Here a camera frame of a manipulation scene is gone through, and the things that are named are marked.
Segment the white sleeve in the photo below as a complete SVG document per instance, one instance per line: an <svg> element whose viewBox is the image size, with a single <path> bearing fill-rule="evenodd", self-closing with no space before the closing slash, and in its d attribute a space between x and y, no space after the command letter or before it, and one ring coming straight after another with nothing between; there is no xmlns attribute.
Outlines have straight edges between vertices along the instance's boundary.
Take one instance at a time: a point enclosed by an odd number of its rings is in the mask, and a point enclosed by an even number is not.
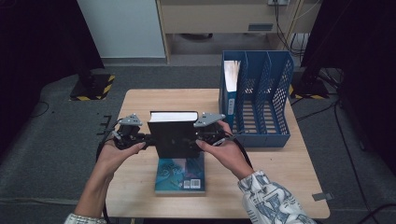
<svg viewBox="0 0 396 224"><path fill-rule="evenodd" d="M64 224L106 224L106 221L100 218L77 216L72 213Z"/></svg>
<svg viewBox="0 0 396 224"><path fill-rule="evenodd" d="M238 182L244 192L243 205L253 224L316 223L284 187L271 182L263 171Z"/></svg>

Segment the white book pages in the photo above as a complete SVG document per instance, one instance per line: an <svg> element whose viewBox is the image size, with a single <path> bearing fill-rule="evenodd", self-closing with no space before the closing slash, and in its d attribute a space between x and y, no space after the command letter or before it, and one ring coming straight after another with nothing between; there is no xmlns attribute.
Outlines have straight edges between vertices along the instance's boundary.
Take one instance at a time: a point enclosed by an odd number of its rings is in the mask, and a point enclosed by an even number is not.
<svg viewBox="0 0 396 224"><path fill-rule="evenodd" d="M152 112L149 122L166 122L166 121L192 121L197 120L196 112Z"/></svg>
<svg viewBox="0 0 396 224"><path fill-rule="evenodd" d="M224 61L224 76L227 91L236 91L240 61Z"/></svg>

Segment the gray carpet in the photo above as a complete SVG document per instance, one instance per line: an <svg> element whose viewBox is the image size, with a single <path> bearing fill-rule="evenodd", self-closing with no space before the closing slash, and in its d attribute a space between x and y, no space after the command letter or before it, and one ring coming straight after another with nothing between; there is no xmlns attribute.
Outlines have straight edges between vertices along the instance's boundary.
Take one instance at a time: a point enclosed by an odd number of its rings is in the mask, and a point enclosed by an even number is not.
<svg viewBox="0 0 396 224"><path fill-rule="evenodd" d="M129 89L218 88L219 66L108 67L116 75L105 100L73 102L68 95L77 81L71 76L49 84L31 118L21 130L0 167L0 198L77 200L94 166L94 156L106 122L119 114ZM337 96L304 99L293 106L296 118L318 111ZM361 180L367 203L374 210L396 203L396 178L374 152L360 149L347 114L337 109L346 142ZM323 223L357 223L368 214L333 109L299 121L305 143L325 192L331 216ZM0 203L0 223L62 223L74 205ZM379 223L394 223L396 208L376 215ZM129 223L121 219L120 223ZM375 223L371 219L366 223Z"/></svg>

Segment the wrist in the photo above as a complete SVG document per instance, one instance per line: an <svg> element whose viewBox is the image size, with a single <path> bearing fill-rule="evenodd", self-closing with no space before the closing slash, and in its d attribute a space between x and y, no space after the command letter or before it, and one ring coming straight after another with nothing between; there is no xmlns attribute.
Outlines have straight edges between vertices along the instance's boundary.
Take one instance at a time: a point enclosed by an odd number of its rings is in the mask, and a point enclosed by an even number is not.
<svg viewBox="0 0 396 224"><path fill-rule="evenodd" d="M232 172L239 180L245 179L246 177L254 174L254 170L248 165L234 169Z"/></svg>

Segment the book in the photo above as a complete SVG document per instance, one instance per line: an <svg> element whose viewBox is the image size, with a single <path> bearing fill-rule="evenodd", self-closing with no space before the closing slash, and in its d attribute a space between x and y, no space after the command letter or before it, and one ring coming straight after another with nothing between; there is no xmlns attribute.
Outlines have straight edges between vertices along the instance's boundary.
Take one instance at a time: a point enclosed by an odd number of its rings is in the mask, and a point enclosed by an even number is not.
<svg viewBox="0 0 396 224"><path fill-rule="evenodd" d="M197 158L196 111L151 111L148 128L160 159Z"/></svg>
<svg viewBox="0 0 396 224"><path fill-rule="evenodd" d="M159 158L155 193L162 196L205 195L204 152L197 158Z"/></svg>
<svg viewBox="0 0 396 224"><path fill-rule="evenodd" d="M220 113L226 115L226 121L233 128L233 116L235 111L235 99L237 92L237 81L239 74L240 61L223 61L223 75L222 79L222 90L220 91L220 97L224 98L223 105L221 106L222 111Z"/></svg>

